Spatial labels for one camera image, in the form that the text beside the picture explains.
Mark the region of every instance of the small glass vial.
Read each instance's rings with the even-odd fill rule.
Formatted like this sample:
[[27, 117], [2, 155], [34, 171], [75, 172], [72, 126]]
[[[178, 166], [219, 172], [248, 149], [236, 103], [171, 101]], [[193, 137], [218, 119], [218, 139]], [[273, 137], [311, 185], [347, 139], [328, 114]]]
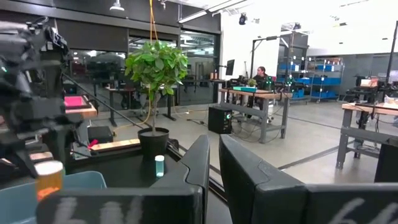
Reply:
[[156, 177], [164, 175], [164, 156], [155, 156], [156, 161]]

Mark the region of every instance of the black case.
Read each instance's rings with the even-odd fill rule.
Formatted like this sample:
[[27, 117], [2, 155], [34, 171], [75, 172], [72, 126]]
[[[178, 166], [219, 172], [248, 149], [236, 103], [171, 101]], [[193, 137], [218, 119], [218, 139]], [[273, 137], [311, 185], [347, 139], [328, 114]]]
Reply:
[[89, 142], [95, 139], [98, 144], [113, 142], [113, 134], [108, 126], [89, 127], [87, 131]]

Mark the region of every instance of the plant stem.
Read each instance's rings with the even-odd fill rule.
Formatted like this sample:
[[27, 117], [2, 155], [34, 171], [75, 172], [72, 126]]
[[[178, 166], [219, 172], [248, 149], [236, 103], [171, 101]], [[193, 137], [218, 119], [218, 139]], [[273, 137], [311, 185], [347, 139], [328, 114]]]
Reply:
[[152, 118], [152, 136], [155, 136], [155, 132], [156, 132], [156, 128], [155, 128], [155, 124], [156, 124], [156, 113], [157, 113], [157, 92], [154, 93], [154, 114], [153, 114], [153, 118]]

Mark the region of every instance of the potted plant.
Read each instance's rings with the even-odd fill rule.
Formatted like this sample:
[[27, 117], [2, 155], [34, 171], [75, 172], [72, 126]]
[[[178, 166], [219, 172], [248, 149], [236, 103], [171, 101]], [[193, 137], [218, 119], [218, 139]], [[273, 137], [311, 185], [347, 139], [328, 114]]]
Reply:
[[[150, 108], [157, 111], [159, 91], [163, 95], [173, 95], [172, 85], [182, 84], [181, 79], [187, 74], [188, 59], [181, 50], [161, 44], [146, 42], [143, 48], [126, 59], [125, 75], [133, 73], [132, 79], [141, 82], [147, 88]], [[152, 127], [138, 131], [144, 157], [153, 159], [164, 155], [169, 139], [169, 130], [156, 127], [156, 115], [152, 116]]]
[[249, 85], [250, 87], [254, 87], [254, 86], [257, 85], [257, 82], [256, 82], [255, 79], [250, 78], [250, 79], [248, 80], [248, 85]]

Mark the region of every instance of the window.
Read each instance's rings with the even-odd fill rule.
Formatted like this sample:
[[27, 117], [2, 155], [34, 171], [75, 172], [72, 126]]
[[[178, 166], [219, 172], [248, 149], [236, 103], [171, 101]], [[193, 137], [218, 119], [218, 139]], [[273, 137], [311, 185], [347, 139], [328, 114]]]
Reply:
[[215, 100], [216, 88], [210, 73], [218, 64], [215, 55], [215, 35], [183, 30], [180, 36], [182, 52], [188, 57], [188, 74], [179, 88], [180, 104], [207, 104]]
[[181, 31], [181, 49], [188, 56], [214, 56], [215, 36], [191, 31]]
[[118, 79], [124, 70], [124, 52], [71, 50], [72, 76], [79, 81]]
[[[105, 88], [111, 84], [110, 80], [124, 78], [124, 52], [105, 52], [99, 50], [71, 50], [72, 77], [86, 91], [98, 97], [101, 101], [110, 104], [109, 91]], [[117, 110], [124, 108], [124, 97], [114, 94], [114, 104], [111, 105]], [[109, 111], [103, 105], [99, 111]]]
[[[149, 42], [149, 39], [141, 37], [130, 37], [129, 38], [129, 54], [133, 54], [137, 49], [141, 49], [145, 42]], [[160, 40], [160, 43], [167, 44], [171, 47], [177, 47], [176, 41]]]

